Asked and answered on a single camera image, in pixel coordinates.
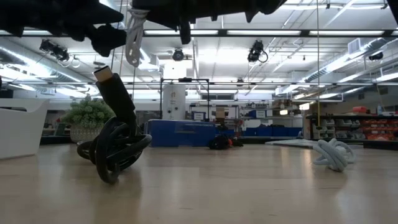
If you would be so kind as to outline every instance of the ceiling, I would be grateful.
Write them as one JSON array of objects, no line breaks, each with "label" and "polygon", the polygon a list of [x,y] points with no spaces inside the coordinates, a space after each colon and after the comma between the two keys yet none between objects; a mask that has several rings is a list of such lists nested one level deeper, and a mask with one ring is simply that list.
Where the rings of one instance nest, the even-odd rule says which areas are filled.
[{"label": "ceiling", "polygon": [[[317,10],[302,10],[304,6],[316,6],[315,0],[288,0],[285,5],[270,15],[258,14],[250,24],[246,22],[243,13],[220,16],[217,21],[211,22],[210,18],[198,19],[194,29],[396,29],[397,23],[394,20],[389,8],[380,9],[383,0],[357,0],[347,8],[344,7],[349,0],[330,0],[333,7],[325,9],[326,0],[320,0],[319,24],[317,24]],[[114,1],[115,6],[129,19],[126,14],[127,1]],[[166,29],[163,26],[147,21],[145,29]],[[39,50],[41,37],[3,37],[31,50],[39,55],[43,53]],[[115,49],[114,56],[104,58],[99,56],[91,47],[90,40],[76,42],[71,38],[49,38],[55,43],[66,47],[70,55],[74,55],[81,62],[78,68],[69,66],[68,69],[93,79],[92,72],[95,69],[94,61],[103,62],[112,66],[113,72],[120,73],[122,77],[131,77],[134,67],[126,61],[122,52],[123,47]],[[347,50],[349,42],[355,38],[276,38],[272,37],[195,37],[193,42],[198,45],[198,78],[209,78],[214,82],[232,82],[237,78],[244,78],[247,82],[293,82],[297,81],[296,74],[303,74],[313,70],[319,64],[326,62],[334,56]],[[254,68],[248,64],[247,57],[249,48],[255,40],[262,40],[264,45],[269,47],[266,52],[269,54],[267,63]],[[385,51],[385,60],[395,58],[397,44],[393,43]],[[145,37],[142,41],[142,48],[148,54],[158,55],[160,64],[169,63],[170,51],[175,48],[182,48],[188,55],[193,54],[192,43],[182,45],[179,37]],[[43,55],[49,60],[55,61],[53,57]],[[358,60],[344,66],[335,72],[352,75],[360,70],[364,70],[364,60]],[[367,66],[374,66],[379,62],[367,62]],[[186,63],[187,75],[193,77],[192,64]],[[136,70],[136,75],[141,81],[149,82],[159,80],[159,72],[144,72]],[[257,89],[272,89],[276,86],[259,86]]]}]

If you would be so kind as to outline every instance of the wall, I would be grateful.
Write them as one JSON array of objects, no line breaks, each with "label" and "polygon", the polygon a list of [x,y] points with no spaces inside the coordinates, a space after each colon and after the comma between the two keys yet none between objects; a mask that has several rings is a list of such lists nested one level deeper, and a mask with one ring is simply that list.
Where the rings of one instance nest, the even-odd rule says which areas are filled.
[{"label": "wall", "polygon": [[376,113],[376,108],[381,101],[384,106],[398,105],[398,87],[389,86],[388,88],[388,94],[386,95],[379,95],[375,90],[367,90],[364,92],[365,99],[363,100],[358,99],[359,93],[353,93],[345,97],[345,102],[335,104],[328,103],[326,107],[321,105],[321,114],[349,113],[352,112],[354,106],[365,106],[367,109],[371,110],[371,113]]}]

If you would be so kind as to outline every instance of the ceiling duct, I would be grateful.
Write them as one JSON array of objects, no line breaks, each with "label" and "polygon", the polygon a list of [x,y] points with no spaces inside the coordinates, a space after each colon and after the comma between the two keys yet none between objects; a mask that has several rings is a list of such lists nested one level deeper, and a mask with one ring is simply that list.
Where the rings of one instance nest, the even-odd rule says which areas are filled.
[{"label": "ceiling duct", "polygon": [[0,50],[0,63],[2,64],[17,64],[17,65],[25,65],[25,62],[19,58],[15,58],[12,55],[9,55]]},{"label": "ceiling duct", "polygon": [[15,58],[15,60],[23,61],[27,66],[40,66],[42,68],[40,69],[41,72],[46,70],[49,73],[56,75],[55,77],[65,77],[64,80],[69,78],[74,82],[92,82],[91,79],[80,75],[69,68],[63,68],[56,62],[53,62],[27,48],[21,47],[20,45],[15,44],[5,38],[0,39],[0,52],[2,54],[8,55],[10,58]]},{"label": "ceiling duct", "polygon": [[321,65],[319,72],[318,68],[314,68],[313,70],[309,71],[303,80],[305,82],[313,81],[320,76],[327,75],[339,68],[344,67],[345,65],[350,64],[351,62],[354,62],[360,57],[370,56],[380,50],[381,47],[395,39],[396,38],[358,38],[348,44],[347,51],[339,54],[336,57],[333,57],[333,59]]},{"label": "ceiling duct", "polygon": [[[383,73],[396,73],[398,71],[398,58],[394,58],[390,61],[384,62],[382,64],[376,65],[375,67],[372,67],[370,69],[367,69],[365,71],[362,72],[358,72],[355,73],[354,75],[351,75],[351,77],[361,77],[363,75],[369,75],[370,73],[372,73],[372,75],[370,76],[371,78],[368,79],[367,81],[365,81],[364,83],[370,83],[370,82],[375,82],[374,77],[380,77],[381,74]],[[340,95],[342,93],[344,94],[348,94],[348,93],[353,93],[356,92],[358,90],[362,90],[366,88],[366,86],[362,86],[362,87],[354,87],[354,86],[347,86],[346,88],[343,88],[343,86],[336,86],[336,87],[332,87],[328,89],[328,94],[335,94],[335,95]],[[315,96],[319,93],[319,90],[317,91],[313,91],[311,93],[307,93],[305,95],[297,95],[295,97],[295,99],[302,99],[302,98],[308,98],[310,96]]]}]

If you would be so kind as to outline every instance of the wooden floor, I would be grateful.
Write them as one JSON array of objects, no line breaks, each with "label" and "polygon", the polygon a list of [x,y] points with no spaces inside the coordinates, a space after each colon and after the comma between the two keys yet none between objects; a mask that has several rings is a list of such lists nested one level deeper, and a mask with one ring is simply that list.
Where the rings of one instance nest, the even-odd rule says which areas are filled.
[{"label": "wooden floor", "polygon": [[0,223],[397,223],[398,152],[359,149],[344,173],[308,149],[146,149],[102,183],[73,145],[0,161]]}]

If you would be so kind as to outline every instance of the coiled cable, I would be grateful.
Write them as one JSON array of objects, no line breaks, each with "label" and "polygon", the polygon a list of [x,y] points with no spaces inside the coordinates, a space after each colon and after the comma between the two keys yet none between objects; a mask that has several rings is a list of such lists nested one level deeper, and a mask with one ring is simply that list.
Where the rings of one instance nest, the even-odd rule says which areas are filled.
[{"label": "coiled cable", "polygon": [[348,164],[352,164],[356,160],[353,150],[345,143],[332,139],[330,142],[319,140],[313,149],[322,156],[315,159],[315,165],[326,165],[330,169],[343,172]]},{"label": "coiled cable", "polygon": [[135,9],[130,2],[130,19],[127,23],[126,38],[126,60],[133,66],[138,67],[141,53],[142,36],[144,35],[144,23],[147,20],[148,10]]},{"label": "coiled cable", "polygon": [[96,86],[116,117],[104,124],[94,140],[79,142],[77,153],[96,166],[104,182],[114,184],[120,172],[138,160],[152,136],[137,131],[136,108],[119,75],[112,74],[109,67],[95,71],[95,75]]}]

